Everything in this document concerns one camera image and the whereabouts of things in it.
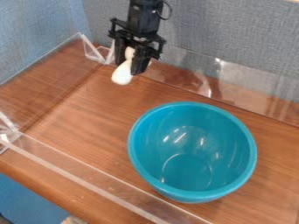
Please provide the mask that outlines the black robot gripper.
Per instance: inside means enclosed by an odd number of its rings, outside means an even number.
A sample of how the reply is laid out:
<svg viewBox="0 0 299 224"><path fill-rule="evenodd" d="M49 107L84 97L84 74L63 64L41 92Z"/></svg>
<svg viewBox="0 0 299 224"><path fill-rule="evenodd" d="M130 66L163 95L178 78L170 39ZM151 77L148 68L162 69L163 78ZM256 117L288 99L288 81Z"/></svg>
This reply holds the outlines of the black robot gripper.
<svg viewBox="0 0 299 224"><path fill-rule="evenodd" d="M166 39L158 33L135 33L127 27L127 22L114 17L108 36L115 40L115 62L118 65L126 61L127 47L135 48L131 66L132 75L139 75L146 71L151 57L156 60L162 58Z"/></svg>

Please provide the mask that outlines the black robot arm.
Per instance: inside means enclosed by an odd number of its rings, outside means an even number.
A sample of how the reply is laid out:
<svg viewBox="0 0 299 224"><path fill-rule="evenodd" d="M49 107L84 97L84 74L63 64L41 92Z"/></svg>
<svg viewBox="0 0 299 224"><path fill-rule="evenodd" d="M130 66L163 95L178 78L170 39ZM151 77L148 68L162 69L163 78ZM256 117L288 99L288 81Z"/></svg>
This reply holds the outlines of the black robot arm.
<svg viewBox="0 0 299 224"><path fill-rule="evenodd" d="M132 75L142 74L151 59L160 59L166 40L159 36L164 0L130 0L127 19L116 17L111 19L111 30L108 36L115 40L116 64L126 61L126 49L135 50Z"/></svg>

